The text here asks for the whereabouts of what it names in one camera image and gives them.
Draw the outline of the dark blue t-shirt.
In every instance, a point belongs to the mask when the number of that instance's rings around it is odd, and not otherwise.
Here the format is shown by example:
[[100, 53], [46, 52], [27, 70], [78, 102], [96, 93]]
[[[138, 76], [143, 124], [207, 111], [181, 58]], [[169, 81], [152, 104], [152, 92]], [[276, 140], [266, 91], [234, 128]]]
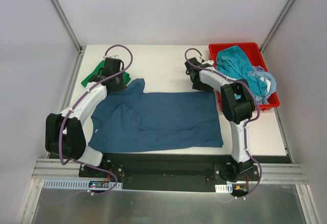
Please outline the dark blue t-shirt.
[[135, 79], [97, 105], [91, 148], [132, 153], [223, 146], [214, 93], [144, 93], [145, 84]]

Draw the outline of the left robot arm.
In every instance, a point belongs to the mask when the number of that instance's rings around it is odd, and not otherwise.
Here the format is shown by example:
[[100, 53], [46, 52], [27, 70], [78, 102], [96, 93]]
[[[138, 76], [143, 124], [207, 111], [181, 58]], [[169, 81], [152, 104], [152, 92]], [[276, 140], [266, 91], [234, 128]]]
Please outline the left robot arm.
[[87, 80], [85, 90], [72, 104], [59, 114], [49, 114], [45, 125], [45, 149], [65, 160], [89, 164], [96, 177], [104, 177], [108, 165], [103, 154], [87, 144], [83, 125], [96, 106], [108, 94], [126, 88], [122, 70], [124, 63], [117, 55], [106, 57], [104, 66]]

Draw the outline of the green t-shirt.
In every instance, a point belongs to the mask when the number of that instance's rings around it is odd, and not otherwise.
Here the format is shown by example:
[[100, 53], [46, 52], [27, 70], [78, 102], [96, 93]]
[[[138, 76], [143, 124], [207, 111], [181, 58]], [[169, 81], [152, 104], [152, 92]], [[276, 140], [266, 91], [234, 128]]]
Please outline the green t-shirt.
[[[105, 61], [102, 60], [97, 66], [96, 68], [83, 80], [81, 81], [81, 85], [83, 87], [86, 87], [87, 84], [90, 82], [91, 78], [94, 76], [94, 75], [97, 75], [97, 74], [101, 74], [101, 71], [104, 67], [104, 64], [105, 64]], [[130, 77], [130, 74], [127, 73], [127, 72], [124, 72], [123, 73], [123, 77], [124, 77], [124, 81], [125, 81], [125, 84], [127, 85], [130, 81], [131, 81], [131, 77]]]

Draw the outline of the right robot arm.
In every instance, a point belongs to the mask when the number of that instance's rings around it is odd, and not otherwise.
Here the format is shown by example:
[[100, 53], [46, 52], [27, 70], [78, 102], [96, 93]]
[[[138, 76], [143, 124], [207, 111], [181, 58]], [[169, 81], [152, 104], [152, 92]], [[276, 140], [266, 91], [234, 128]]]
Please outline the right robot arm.
[[232, 137], [231, 160], [220, 170], [220, 176], [230, 182], [242, 180], [253, 167], [248, 148], [247, 122], [255, 110], [254, 100], [245, 79], [234, 80], [219, 72], [207, 62], [196, 58], [184, 63], [193, 88], [199, 91], [219, 91], [222, 111], [229, 121]]

